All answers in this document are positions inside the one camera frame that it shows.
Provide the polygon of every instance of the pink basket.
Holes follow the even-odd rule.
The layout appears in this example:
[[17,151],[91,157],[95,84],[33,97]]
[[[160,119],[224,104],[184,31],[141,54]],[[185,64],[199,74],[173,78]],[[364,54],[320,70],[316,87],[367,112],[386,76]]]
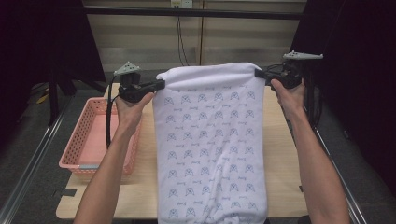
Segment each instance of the pink basket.
[[[78,123],[67,143],[59,166],[67,168],[76,175],[93,175],[106,154],[106,107],[105,98],[91,98],[87,101]],[[117,108],[111,109],[110,131],[113,137],[119,124]],[[128,152],[123,164],[123,174],[129,175],[133,171],[134,157],[140,124],[131,137]]]

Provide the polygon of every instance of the wooden table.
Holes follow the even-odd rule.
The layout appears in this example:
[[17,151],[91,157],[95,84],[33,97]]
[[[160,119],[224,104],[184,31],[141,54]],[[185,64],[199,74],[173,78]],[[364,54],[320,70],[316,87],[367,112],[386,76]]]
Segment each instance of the wooden table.
[[[152,104],[145,107],[142,122],[134,172],[122,180],[116,218],[157,218],[157,154]],[[276,95],[268,87],[264,92],[262,127],[268,217],[307,215],[304,195],[299,189],[297,151]],[[75,217],[87,184],[87,179],[70,176],[66,188],[77,192],[74,197],[62,197],[57,217]]]

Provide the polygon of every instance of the printed pattern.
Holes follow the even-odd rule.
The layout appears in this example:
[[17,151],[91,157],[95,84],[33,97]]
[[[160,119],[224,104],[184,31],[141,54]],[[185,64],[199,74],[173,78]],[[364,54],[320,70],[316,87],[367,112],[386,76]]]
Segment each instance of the printed pattern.
[[264,85],[257,82],[157,92],[159,200],[166,204],[159,223],[263,223]]

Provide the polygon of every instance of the floor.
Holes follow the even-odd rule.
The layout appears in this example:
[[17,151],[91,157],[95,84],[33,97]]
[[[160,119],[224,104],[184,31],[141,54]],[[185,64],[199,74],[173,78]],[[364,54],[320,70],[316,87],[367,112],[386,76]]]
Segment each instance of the floor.
[[[143,80],[151,79],[158,71],[142,73]],[[62,124],[43,153],[43,159],[33,170],[32,179],[26,184],[21,202],[15,204],[16,212],[11,214],[11,223],[71,223],[60,220],[55,215],[60,201],[59,192],[65,187],[70,173],[60,169],[58,161],[76,125],[86,100],[103,95],[80,82],[75,82],[78,92],[69,98],[60,92],[60,108],[67,104]],[[48,129],[50,104],[47,99],[42,104],[36,100],[45,89],[33,94],[29,106],[12,131],[9,141],[4,144],[0,157],[0,205],[4,208],[9,195],[17,186],[20,177],[35,155],[37,146]],[[348,189],[358,203],[366,223],[396,223],[396,199],[378,177],[376,172],[362,158],[353,139],[347,139],[344,129],[326,104],[323,105],[318,130],[331,158],[338,167]],[[272,224],[297,223],[297,217],[270,218]],[[155,220],[114,220],[113,223],[156,223]]]

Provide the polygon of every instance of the black cable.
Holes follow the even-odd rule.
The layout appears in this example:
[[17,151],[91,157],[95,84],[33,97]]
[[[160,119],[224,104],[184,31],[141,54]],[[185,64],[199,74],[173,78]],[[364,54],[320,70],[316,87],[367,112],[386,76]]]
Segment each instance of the black cable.
[[178,24],[178,17],[176,17],[176,23],[177,23],[177,53],[178,53],[178,59],[180,60],[180,63],[182,66],[184,66],[183,61],[181,60],[181,55],[180,55],[180,32],[179,32],[179,24]]
[[116,95],[116,97],[114,97],[114,99],[111,102],[114,103],[114,101],[116,101],[117,97],[119,97],[119,95]]
[[177,20],[177,35],[178,35],[178,38],[177,38],[177,41],[178,41],[178,43],[177,43],[177,46],[178,46],[178,57],[179,57],[179,59],[181,61],[181,56],[180,56],[180,43],[181,43],[181,49],[183,50],[184,60],[186,61],[187,66],[190,66],[189,62],[187,60],[186,52],[184,50],[183,37],[182,37],[182,34],[181,34],[180,17],[177,17],[176,20]]
[[[205,8],[205,1],[202,2],[202,9]],[[202,52],[204,48],[204,22],[205,18],[201,18],[201,32],[200,32],[200,41],[199,41],[199,65],[202,65]]]
[[107,93],[107,109],[106,109],[106,146],[107,148],[110,147],[111,137],[110,137],[110,121],[111,121],[111,109],[113,107],[114,100],[111,99],[111,91],[113,89],[113,83],[116,77],[114,76],[110,84],[108,85],[108,93]]
[[322,109],[323,109],[323,95],[322,95],[320,89],[318,89],[318,103],[317,103],[317,109],[315,111],[315,116],[314,116],[315,127],[318,127]]

